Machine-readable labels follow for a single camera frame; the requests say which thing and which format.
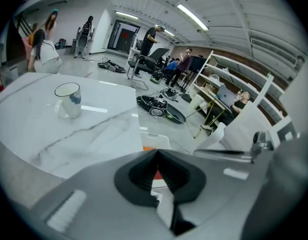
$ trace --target black bag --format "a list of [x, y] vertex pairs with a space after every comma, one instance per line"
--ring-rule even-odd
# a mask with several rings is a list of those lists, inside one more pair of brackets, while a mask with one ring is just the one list
[[190, 95], [188, 93], [186, 94], [180, 94], [179, 95], [184, 101], [187, 101], [188, 103], [190, 103], [192, 101], [192, 98], [190, 97]]
[[86, 23], [83, 26], [83, 29], [81, 31], [82, 36], [88, 36], [90, 29], [92, 28], [92, 23]]
[[159, 84], [162, 79], [162, 76], [163, 76], [163, 73], [160, 70], [157, 70], [153, 73], [150, 80], [155, 84]]

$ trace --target man in black shirt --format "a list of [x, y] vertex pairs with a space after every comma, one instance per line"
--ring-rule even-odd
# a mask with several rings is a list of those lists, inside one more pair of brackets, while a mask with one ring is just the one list
[[[228, 110], [225, 110], [220, 117], [218, 117], [218, 121], [224, 123], [225, 125], [229, 125], [243, 110], [244, 106], [247, 104], [247, 102], [250, 99], [250, 94], [247, 91], [244, 91], [242, 94], [239, 95], [239, 97], [234, 100], [234, 103], [230, 106], [231, 113]], [[220, 108], [213, 107], [209, 117], [203, 125], [203, 129], [206, 130], [213, 130], [212, 127], [208, 126], [208, 124], [213, 120], [214, 117], [218, 116], [223, 110]]]
[[[157, 25], [151, 27], [144, 36], [143, 44], [142, 47], [140, 48], [140, 54], [148, 56], [153, 44], [159, 43], [157, 40], [154, 39], [156, 36], [156, 32], [164, 32], [164, 31], [165, 31], [165, 26], [163, 25]], [[139, 69], [136, 69], [135, 76], [141, 78], [141, 76], [139, 75]]]

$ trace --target woman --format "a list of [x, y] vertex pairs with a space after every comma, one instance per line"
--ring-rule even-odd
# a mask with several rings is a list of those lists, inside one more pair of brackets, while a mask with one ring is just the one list
[[94, 32], [93, 19], [93, 16], [89, 16], [87, 22], [80, 28], [80, 36], [78, 41], [76, 41], [74, 58], [77, 58], [79, 52], [81, 52], [82, 58], [86, 56], [88, 40], [90, 39], [90, 34]]
[[54, 9], [52, 13], [48, 16], [47, 20], [41, 25], [41, 29], [45, 32], [46, 40], [53, 41], [53, 33], [56, 27], [56, 18], [58, 14], [58, 9]]
[[38, 30], [33, 39], [33, 48], [30, 53], [28, 71], [55, 74], [58, 72], [62, 61], [52, 41], [45, 39], [43, 30]]

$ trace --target ceiling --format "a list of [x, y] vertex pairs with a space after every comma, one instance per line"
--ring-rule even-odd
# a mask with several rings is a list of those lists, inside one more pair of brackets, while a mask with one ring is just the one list
[[[109, 0], [112, 9], [139, 17], [146, 26], [163, 23], [181, 44], [228, 47], [253, 56], [250, 38], [262, 38], [308, 53], [308, 38], [284, 0]], [[184, 5], [208, 28], [203, 31], [177, 6]]]

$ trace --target white shirt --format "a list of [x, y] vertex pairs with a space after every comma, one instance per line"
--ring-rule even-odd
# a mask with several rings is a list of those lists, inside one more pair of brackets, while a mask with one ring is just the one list
[[[36, 48], [34, 47], [30, 53], [31, 56], [34, 58], [36, 57]], [[42, 66], [51, 59], [55, 59], [59, 57], [55, 46], [52, 41], [50, 40], [44, 40], [42, 43], [42, 46], [40, 47], [40, 60], [34, 61], [34, 68], [35, 69], [41, 69]]]

